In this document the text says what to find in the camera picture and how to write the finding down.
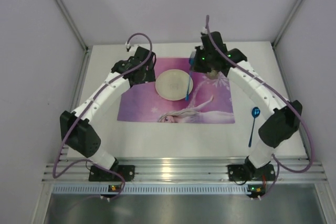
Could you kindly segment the small beige cup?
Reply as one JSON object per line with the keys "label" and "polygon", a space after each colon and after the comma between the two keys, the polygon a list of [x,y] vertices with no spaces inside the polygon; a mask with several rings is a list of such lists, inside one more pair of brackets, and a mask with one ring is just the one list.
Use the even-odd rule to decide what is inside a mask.
{"label": "small beige cup", "polygon": [[207,72],[205,76],[210,80],[216,80],[219,78],[219,72],[216,70],[212,70],[211,72]]}

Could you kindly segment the cream round plate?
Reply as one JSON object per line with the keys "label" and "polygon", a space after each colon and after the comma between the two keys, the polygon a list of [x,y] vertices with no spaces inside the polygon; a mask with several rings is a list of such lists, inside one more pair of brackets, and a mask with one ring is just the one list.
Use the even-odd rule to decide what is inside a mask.
{"label": "cream round plate", "polygon": [[[162,72],[156,79],[155,89],[158,95],[168,101],[185,100],[189,75],[179,69]],[[191,81],[190,94],[193,90]]]}

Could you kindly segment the blue metallic fork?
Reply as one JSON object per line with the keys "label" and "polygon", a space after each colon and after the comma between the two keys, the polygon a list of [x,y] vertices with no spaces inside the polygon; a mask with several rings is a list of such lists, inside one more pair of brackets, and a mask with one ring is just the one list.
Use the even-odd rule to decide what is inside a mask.
{"label": "blue metallic fork", "polygon": [[187,85],[185,101],[189,100],[190,87],[191,87],[191,81],[192,81],[192,71],[191,70],[189,71],[188,75],[189,75],[189,78],[188,78],[188,85]]}

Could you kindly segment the purple princess placemat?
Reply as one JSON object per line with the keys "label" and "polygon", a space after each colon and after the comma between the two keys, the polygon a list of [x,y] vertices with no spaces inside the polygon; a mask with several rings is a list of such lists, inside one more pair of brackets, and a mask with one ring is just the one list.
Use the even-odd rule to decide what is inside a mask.
{"label": "purple princess placemat", "polygon": [[[189,73],[187,58],[159,58],[155,75],[170,69]],[[158,95],[155,82],[133,86],[121,97],[117,119],[125,122],[232,124],[235,122],[228,79],[216,80],[192,72],[189,100],[168,101]]]}

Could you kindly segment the blue metallic spoon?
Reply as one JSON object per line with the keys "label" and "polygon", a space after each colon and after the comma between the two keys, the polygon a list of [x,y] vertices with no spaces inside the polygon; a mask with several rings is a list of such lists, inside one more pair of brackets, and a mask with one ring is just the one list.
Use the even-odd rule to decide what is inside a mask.
{"label": "blue metallic spoon", "polygon": [[256,119],[259,117],[260,115],[260,109],[259,107],[254,107],[251,111],[251,115],[253,117],[253,124],[251,127],[251,133],[250,133],[250,138],[249,138],[249,142],[248,142],[248,147],[251,148],[252,145],[252,140],[253,140],[253,133],[254,133],[254,127],[255,127],[255,121]]}

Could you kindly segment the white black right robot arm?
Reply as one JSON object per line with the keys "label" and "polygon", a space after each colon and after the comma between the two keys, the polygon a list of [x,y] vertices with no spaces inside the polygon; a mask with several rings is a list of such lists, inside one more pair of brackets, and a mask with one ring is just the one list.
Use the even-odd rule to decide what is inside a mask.
{"label": "white black right robot arm", "polygon": [[203,31],[201,42],[191,54],[191,70],[215,76],[223,74],[259,107],[265,119],[258,130],[259,140],[242,165],[242,181],[261,178],[267,172],[266,167],[275,149],[297,132],[302,105],[297,100],[289,102],[276,98],[275,92],[266,88],[265,82],[239,49],[227,50],[219,32],[207,34]]}

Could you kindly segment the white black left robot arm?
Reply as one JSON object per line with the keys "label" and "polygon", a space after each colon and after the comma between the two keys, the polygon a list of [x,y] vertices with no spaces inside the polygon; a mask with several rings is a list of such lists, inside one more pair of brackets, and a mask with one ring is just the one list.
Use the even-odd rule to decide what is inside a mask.
{"label": "white black left robot arm", "polygon": [[118,160],[104,149],[103,138],[95,128],[108,109],[134,85],[155,81],[156,54],[141,46],[128,47],[130,56],[114,64],[99,88],[73,111],[60,116],[62,142],[85,161],[116,175]]}

